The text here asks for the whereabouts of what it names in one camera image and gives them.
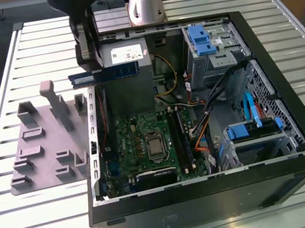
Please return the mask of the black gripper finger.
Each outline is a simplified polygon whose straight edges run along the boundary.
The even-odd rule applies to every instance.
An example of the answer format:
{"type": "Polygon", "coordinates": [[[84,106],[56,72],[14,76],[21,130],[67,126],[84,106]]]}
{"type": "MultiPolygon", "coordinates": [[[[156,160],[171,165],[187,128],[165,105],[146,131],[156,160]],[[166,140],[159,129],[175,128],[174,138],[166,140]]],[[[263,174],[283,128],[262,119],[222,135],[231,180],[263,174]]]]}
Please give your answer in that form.
{"type": "Polygon", "coordinates": [[[98,40],[98,34],[95,29],[94,18],[91,13],[85,14],[85,27],[86,27],[86,34],[87,34],[87,41],[90,45],[90,53],[92,59],[94,60],[94,68],[95,70],[103,69],[103,61],[100,54],[100,44],[98,40]]]}

